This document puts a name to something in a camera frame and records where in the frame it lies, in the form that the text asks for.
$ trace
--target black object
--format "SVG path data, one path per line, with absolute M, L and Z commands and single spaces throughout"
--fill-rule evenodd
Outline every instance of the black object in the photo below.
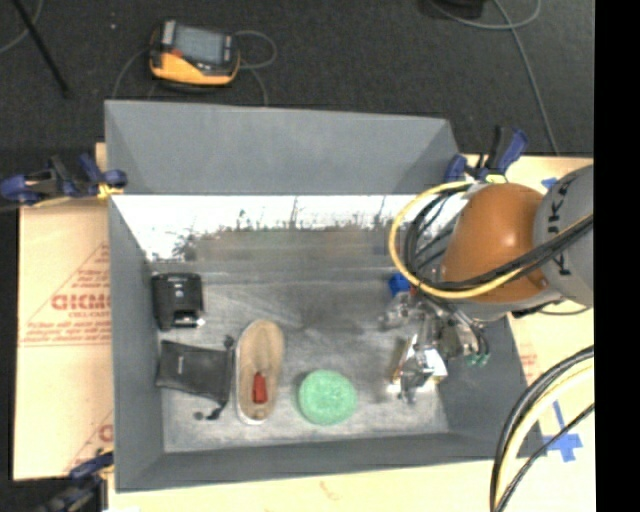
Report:
M 47 50 L 47 47 L 45 46 L 44 41 L 42 40 L 42 38 L 40 37 L 40 34 L 36 30 L 35 25 L 29 18 L 29 14 L 27 13 L 24 6 L 20 3 L 20 0 L 12 0 L 12 1 L 13 1 L 13 5 L 17 9 L 17 11 L 20 13 L 20 17 L 22 18 L 22 21 L 27 26 L 27 29 L 29 30 L 29 34 L 31 34 L 31 37 L 33 37 L 33 40 L 35 41 L 36 46 L 40 51 L 40 54 L 42 55 L 47 65 L 49 66 L 51 73 L 53 73 L 53 77 L 56 79 L 56 82 L 58 82 L 58 85 L 60 86 L 60 90 L 62 91 L 62 95 L 65 98 L 70 98 L 71 89 L 67 85 L 67 82 L 64 80 L 64 78 L 62 78 L 62 75 L 60 74 L 60 71 L 58 70 L 56 63 L 53 61 L 51 54 L 49 54 L 49 50 Z
M 160 330 L 200 325 L 204 307 L 202 279 L 198 274 L 156 274 L 151 280 L 153 311 Z
M 225 340 L 226 350 L 212 350 L 162 340 L 156 386 L 178 389 L 215 400 L 219 407 L 206 418 L 216 420 L 229 401 L 235 359 L 234 347 L 235 341 L 230 337 Z

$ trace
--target handheld device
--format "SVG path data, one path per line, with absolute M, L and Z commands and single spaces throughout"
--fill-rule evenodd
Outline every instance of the handheld device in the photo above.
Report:
M 156 78 L 192 87 L 226 85 L 240 67 L 233 33 L 175 19 L 163 21 L 153 31 L 149 57 Z

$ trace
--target cardboard sheet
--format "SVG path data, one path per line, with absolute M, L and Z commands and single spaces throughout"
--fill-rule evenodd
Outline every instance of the cardboard sheet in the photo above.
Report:
M 113 442 L 106 206 L 20 217 L 14 478 L 66 475 Z

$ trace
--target blue marking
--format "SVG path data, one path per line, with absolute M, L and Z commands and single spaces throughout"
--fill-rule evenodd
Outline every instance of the blue marking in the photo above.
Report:
M 562 418 L 562 411 L 560 411 L 560 404 L 556 400 L 553 402 L 553 410 L 556 413 L 556 418 L 558 419 L 558 425 L 560 428 L 565 427 L 564 419 Z M 551 441 L 553 436 L 542 436 L 543 442 L 547 443 Z M 576 456 L 573 453 L 573 450 L 576 448 L 582 448 L 582 441 L 580 441 L 580 436 L 578 434 L 574 434 L 572 432 L 567 432 L 560 439 L 558 439 L 555 443 L 553 443 L 547 451 L 549 450 L 558 450 L 560 455 L 562 456 L 562 462 L 573 462 L 576 460 Z

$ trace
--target green ball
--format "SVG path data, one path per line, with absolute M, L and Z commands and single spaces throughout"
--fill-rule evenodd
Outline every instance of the green ball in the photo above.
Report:
M 345 421 L 358 406 L 353 384 L 338 372 L 316 370 L 305 377 L 298 390 L 298 404 L 307 420 L 316 425 Z

